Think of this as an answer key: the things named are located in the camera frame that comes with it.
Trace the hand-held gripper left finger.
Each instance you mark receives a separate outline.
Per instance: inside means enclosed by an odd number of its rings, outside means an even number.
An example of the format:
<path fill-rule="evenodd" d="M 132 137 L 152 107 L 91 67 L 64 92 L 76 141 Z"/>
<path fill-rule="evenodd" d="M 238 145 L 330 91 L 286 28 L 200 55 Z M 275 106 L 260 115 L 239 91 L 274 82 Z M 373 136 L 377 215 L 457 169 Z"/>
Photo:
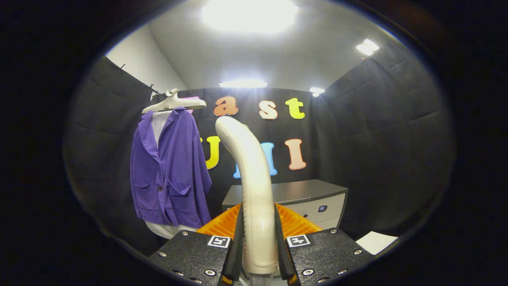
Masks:
<path fill-rule="evenodd" d="M 182 230 L 149 257 L 165 273 L 197 286 L 232 286 L 242 272 L 241 203 L 195 232 Z"/>

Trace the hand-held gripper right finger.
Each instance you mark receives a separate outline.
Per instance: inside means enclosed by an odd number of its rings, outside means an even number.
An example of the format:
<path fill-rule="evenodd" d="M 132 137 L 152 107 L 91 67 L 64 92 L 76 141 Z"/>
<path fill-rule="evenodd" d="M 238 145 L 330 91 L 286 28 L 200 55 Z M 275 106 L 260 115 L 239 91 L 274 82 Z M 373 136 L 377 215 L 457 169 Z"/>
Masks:
<path fill-rule="evenodd" d="M 278 203 L 275 209 L 278 267 L 287 285 L 321 286 L 375 260 L 375 255 L 339 228 L 323 230 Z"/>

